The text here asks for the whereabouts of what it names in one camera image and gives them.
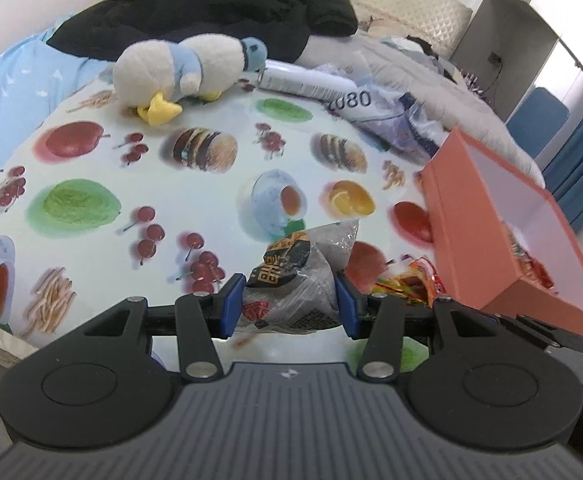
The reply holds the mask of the grey black snack bag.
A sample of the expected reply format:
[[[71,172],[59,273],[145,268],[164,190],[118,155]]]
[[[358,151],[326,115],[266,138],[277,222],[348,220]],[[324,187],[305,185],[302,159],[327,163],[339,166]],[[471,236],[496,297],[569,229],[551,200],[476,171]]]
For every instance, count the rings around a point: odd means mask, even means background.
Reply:
[[[306,335],[340,325],[335,275],[345,270],[359,222],[294,232],[270,244],[247,278],[233,346],[261,334]]]

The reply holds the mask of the red yellow snack packet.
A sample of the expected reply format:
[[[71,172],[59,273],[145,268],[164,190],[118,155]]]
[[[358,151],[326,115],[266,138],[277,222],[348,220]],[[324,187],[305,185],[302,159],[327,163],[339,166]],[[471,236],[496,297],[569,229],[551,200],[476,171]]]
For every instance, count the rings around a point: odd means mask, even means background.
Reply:
[[[408,304],[431,307],[433,301],[448,293],[428,257],[404,255],[402,261],[406,263],[406,270],[397,275],[377,278],[372,288],[373,294],[398,296]]]

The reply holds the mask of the pink cardboard box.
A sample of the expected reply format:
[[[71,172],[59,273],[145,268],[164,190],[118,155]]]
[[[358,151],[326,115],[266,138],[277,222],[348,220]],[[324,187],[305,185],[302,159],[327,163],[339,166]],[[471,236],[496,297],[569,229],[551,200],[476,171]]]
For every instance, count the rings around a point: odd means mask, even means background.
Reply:
[[[583,336],[583,252],[549,192],[459,130],[429,160],[421,180],[436,268],[452,297]],[[523,275],[502,222],[543,263],[556,294]]]

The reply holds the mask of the fruit print tablecloth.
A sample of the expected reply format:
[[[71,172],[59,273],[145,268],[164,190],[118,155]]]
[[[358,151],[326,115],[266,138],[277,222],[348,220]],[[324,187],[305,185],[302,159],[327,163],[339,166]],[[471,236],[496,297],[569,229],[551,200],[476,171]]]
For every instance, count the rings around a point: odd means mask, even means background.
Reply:
[[[154,128],[98,78],[0,170],[0,360],[18,362],[128,295],[215,292],[297,231],[357,219],[349,279],[436,266],[421,168],[328,110],[241,77]]]

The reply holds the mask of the snack packet inside box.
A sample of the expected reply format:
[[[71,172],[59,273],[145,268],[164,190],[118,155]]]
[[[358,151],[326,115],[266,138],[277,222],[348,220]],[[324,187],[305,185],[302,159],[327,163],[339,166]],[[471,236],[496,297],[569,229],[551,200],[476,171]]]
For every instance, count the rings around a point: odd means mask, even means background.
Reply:
[[[549,275],[549,272],[546,271],[546,267],[543,266],[543,263],[530,255],[530,252],[528,252],[527,248],[520,243],[514,230],[506,222],[502,222],[502,224],[507,234],[509,249],[516,259],[523,275],[528,280],[533,281],[535,284],[544,287],[550,292],[553,292],[553,294],[556,294],[555,283]]]

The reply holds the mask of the white plastic bag 2080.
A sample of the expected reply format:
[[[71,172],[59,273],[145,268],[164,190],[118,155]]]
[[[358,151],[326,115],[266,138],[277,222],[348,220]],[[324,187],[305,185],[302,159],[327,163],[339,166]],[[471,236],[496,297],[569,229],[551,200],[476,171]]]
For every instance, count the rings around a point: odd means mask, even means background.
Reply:
[[[377,82],[365,62],[346,67],[329,63],[317,69],[357,85],[353,92],[329,103],[328,110],[395,151],[428,160],[447,140],[448,133],[427,116],[423,103],[403,87],[395,90]]]

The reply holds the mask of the white cylindrical tube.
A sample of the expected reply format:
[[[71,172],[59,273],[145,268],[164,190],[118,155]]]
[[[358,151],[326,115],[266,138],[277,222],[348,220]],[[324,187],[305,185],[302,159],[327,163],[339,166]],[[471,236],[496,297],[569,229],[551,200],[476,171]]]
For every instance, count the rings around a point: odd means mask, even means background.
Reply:
[[[333,102],[357,90],[357,84],[349,78],[274,60],[265,62],[258,76],[258,86],[321,102]]]

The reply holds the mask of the white blue plush penguin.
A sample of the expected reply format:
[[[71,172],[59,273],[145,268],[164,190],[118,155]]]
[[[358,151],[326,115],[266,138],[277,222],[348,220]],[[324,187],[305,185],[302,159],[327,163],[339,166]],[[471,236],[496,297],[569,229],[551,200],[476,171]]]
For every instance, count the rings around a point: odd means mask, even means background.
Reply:
[[[217,100],[244,73],[265,66],[267,47],[258,38],[203,34],[181,42],[145,40],[127,47],[112,69],[122,105],[151,127],[182,114],[186,98]]]

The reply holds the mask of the grey duvet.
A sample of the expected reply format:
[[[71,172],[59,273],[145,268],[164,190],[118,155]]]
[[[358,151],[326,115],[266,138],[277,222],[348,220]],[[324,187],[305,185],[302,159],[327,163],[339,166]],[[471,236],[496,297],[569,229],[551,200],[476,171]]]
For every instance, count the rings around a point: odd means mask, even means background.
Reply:
[[[312,36],[297,63],[306,68],[331,64],[343,68],[361,61],[380,86],[404,90],[424,107],[426,115],[448,130],[461,128],[485,144],[540,187],[541,169],[514,140],[503,120],[488,104],[460,84],[421,65],[406,54],[364,34],[348,38]]]

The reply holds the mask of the blue chair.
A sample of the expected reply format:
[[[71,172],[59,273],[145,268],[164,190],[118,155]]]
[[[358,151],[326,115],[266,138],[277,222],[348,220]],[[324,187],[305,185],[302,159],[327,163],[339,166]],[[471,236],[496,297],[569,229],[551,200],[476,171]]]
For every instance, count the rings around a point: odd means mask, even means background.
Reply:
[[[534,88],[523,100],[506,127],[516,143],[532,158],[563,128],[568,107],[546,88]]]

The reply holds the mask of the light blue bed sheet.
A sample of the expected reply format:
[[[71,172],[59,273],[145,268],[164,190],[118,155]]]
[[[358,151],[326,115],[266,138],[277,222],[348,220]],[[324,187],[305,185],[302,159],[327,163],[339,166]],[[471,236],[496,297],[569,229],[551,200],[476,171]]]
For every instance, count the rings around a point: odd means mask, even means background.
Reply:
[[[51,47],[47,40],[59,26],[26,37],[0,55],[0,168],[65,99],[108,66]]]

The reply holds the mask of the black clothing pile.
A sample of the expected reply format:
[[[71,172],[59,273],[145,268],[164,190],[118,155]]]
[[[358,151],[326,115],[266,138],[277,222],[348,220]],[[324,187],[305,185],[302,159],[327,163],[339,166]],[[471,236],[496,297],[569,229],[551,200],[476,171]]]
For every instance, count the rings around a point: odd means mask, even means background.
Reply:
[[[48,43],[70,55],[113,62],[135,42],[223,34],[256,37],[270,58],[295,62],[310,36],[356,31],[350,0],[106,0],[69,18]]]

